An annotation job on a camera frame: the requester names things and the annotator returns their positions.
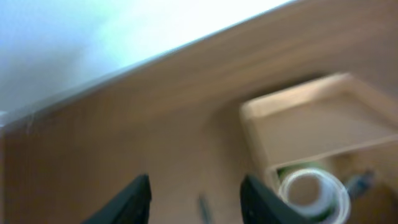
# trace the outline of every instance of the black object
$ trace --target black object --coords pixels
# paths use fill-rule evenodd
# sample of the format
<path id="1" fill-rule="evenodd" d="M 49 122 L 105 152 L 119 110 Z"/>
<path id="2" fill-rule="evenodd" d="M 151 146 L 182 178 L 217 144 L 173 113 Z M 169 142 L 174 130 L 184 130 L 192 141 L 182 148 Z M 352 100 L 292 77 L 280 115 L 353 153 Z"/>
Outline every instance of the black object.
<path id="1" fill-rule="evenodd" d="M 83 224 L 148 224 L 151 199 L 148 175 L 141 175 Z M 311 223 L 251 175 L 241 184 L 241 208 L 244 224 Z"/>
<path id="2" fill-rule="evenodd" d="M 147 224 L 151 199 L 149 177 L 140 175 L 83 224 Z"/>

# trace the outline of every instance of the white wall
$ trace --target white wall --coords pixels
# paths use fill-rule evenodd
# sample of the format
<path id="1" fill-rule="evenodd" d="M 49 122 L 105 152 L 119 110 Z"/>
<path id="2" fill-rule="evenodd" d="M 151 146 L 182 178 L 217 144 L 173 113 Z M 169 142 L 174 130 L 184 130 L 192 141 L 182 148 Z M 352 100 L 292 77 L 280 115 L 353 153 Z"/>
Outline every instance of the white wall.
<path id="1" fill-rule="evenodd" d="M 18 119 L 288 1 L 2 0 L 0 111 Z"/>

